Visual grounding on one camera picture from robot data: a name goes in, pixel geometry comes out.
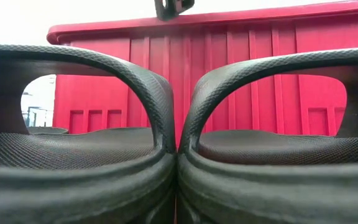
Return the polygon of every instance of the textured surface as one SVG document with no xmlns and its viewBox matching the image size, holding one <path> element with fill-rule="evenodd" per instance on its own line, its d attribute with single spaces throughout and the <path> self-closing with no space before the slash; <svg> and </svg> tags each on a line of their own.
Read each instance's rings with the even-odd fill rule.
<svg viewBox="0 0 358 224">
<path fill-rule="evenodd" d="M 119 78 L 152 128 L 28 134 L 23 90 L 51 73 Z M 173 206 L 173 130 L 172 91 L 150 71 L 73 47 L 0 45 L 0 223 L 167 223 L 159 207 Z"/>
<path fill-rule="evenodd" d="M 201 135 L 199 154 L 214 161 L 244 165 L 351 163 L 358 162 L 358 138 L 216 131 Z"/>
<path fill-rule="evenodd" d="M 181 138 L 181 149 L 198 148 L 198 139 L 212 111 L 230 93 L 241 86 L 272 76 L 307 68 L 358 65 L 358 49 L 327 50 L 278 57 L 260 58 L 238 62 L 207 73 L 196 85 L 190 112 L 186 118 Z M 346 87 L 358 84 L 356 68 L 341 67 L 325 70 L 303 71 L 307 74 L 325 75 L 342 81 Z"/>
<path fill-rule="evenodd" d="M 348 102 L 337 137 L 201 134 L 233 91 L 278 73 L 344 84 Z M 260 58 L 207 73 L 196 85 L 180 152 L 180 190 L 196 215 L 216 223 L 358 223 L 358 49 Z"/>
<path fill-rule="evenodd" d="M 54 127 L 28 127 L 30 134 L 68 134 L 68 130 L 64 128 Z"/>
<path fill-rule="evenodd" d="M 162 141 L 166 150 L 174 150 L 172 90 L 166 79 L 133 63 L 90 50 L 63 46 L 0 45 L 0 80 L 4 80 L 0 82 L 0 94 L 21 94 L 23 87 L 32 79 L 51 73 L 115 76 L 121 79 L 145 106 L 155 143 Z"/>
<path fill-rule="evenodd" d="M 153 152 L 149 128 L 88 134 L 0 133 L 0 166 L 86 169 L 137 159 Z"/>
<path fill-rule="evenodd" d="M 147 18 L 58 25 L 50 29 L 48 40 L 113 55 L 163 75 L 175 92 L 179 142 L 201 76 L 244 60 L 358 47 L 358 1 L 185 15 L 169 23 Z M 104 88 L 95 91 L 92 86 Z M 55 126 L 73 133 L 95 126 L 149 125 L 135 94 L 114 78 L 59 75 L 56 99 Z M 345 106 L 346 93 L 339 81 L 284 73 L 236 90 L 214 110 L 203 131 L 259 129 L 333 136 Z"/>
</svg>

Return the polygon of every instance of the white wall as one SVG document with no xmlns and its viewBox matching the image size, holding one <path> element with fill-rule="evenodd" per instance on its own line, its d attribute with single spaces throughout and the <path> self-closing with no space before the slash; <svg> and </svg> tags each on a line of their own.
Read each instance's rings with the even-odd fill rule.
<svg viewBox="0 0 358 224">
<path fill-rule="evenodd" d="M 196 0 L 184 14 L 241 11 L 343 0 Z M 0 43 L 47 45 L 49 27 L 56 24 L 117 21 L 155 17 L 154 0 L 0 0 Z M 54 76 L 32 82 L 26 89 L 32 96 L 22 107 L 53 109 Z"/>
</svg>

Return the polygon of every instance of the black rubber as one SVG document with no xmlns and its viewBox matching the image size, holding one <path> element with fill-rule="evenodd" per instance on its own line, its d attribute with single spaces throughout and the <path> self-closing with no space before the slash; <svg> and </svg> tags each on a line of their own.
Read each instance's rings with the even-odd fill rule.
<svg viewBox="0 0 358 224">
<path fill-rule="evenodd" d="M 155 12 L 160 20 L 168 21 L 193 7 L 194 2 L 195 0 L 154 0 Z"/>
<path fill-rule="evenodd" d="M 51 73 L 114 74 L 140 98 L 151 128 L 29 134 L 21 94 Z M 0 223 L 171 223 L 175 161 L 163 77 L 90 50 L 0 45 Z"/>
<path fill-rule="evenodd" d="M 28 127 L 30 134 L 68 134 L 68 130 L 65 128 L 54 127 Z"/>
<path fill-rule="evenodd" d="M 358 138 L 294 136 L 232 130 L 202 134 L 198 153 L 244 165 L 312 165 L 358 162 Z"/>
<path fill-rule="evenodd" d="M 338 136 L 262 131 L 201 135 L 241 86 L 278 73 L 324 75 L 346 87 Z M 182 132 L 178 223 L 358 223 L 358 49 L 234 63 L 197 83 Z"/>
</svg>

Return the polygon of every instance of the black clip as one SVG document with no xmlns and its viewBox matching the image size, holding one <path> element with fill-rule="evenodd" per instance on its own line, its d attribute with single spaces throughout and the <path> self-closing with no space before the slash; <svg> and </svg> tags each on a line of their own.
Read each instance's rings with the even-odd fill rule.
<svg viewBox="0 0 358 224">
<path fill-rule="evenodd" d="M 193 7 L 195 0 L 154 0 L 157 17 L 168 21 Z"/>
</svg>

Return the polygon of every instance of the red container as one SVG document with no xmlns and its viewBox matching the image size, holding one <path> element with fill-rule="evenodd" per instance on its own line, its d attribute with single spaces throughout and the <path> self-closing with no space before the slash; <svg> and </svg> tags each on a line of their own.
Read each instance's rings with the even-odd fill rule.
<svg viewBox="0 0 358 224">
<path fill-rule="evenodd" d="M 60 25 L 47 37 L 120 57 L 172 84 L 180 137 L 197 80 L 223 65 L 273 55 L 358 47 L 358 1 L 279 9 Z M 71 133 L 147 126 L 140 101 L 112 77 L 58 75 L 54 126 Z M 343 85 L 325 77 L 276 75 L 237 90 L 205 129 L 261 129 L 335 135 L 346 106 Z"/>
</svg>

